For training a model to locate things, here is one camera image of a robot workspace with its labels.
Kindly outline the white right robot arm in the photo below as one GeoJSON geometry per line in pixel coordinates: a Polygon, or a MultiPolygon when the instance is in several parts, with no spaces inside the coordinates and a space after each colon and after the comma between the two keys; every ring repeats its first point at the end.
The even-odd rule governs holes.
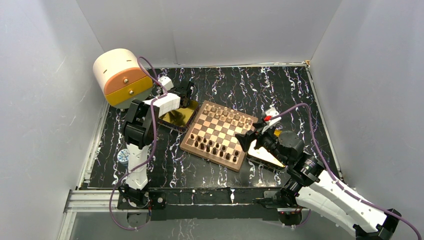
{"type": "Polygon", "coordinates": [[[250,146],[264,148],[287,167],[290,178],[279,193],[272,197],[274,203],[288,207],[306,207],[354,235],[357,240],[389,240],[399,220],[388,213],[373,209],[357,193],[348,194],[348,187],[333,180],[322,161],[305,151],[304,141],[292,131],[276,136],[272,129],[249,130],[237,133],[242,150],[250,146]]]}

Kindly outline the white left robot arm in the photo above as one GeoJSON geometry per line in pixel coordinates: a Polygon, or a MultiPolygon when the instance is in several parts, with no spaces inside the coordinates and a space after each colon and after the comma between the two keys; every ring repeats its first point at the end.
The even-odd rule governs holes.
{"type": "Polygon", "coordinates": [[[130,202],[137,208],[149,203],[149,194],[143,189],[148,184],[147,164],[157,148],[157,125],[159,117],[171,111],[187,108],[190,104],[195,84],[182,81],[177,87],[163,77],[163,94],[148,100],[133,100],[125,117],[123,136],[128,150],[128,172],[125,186],[134,189],[130,202]]]}

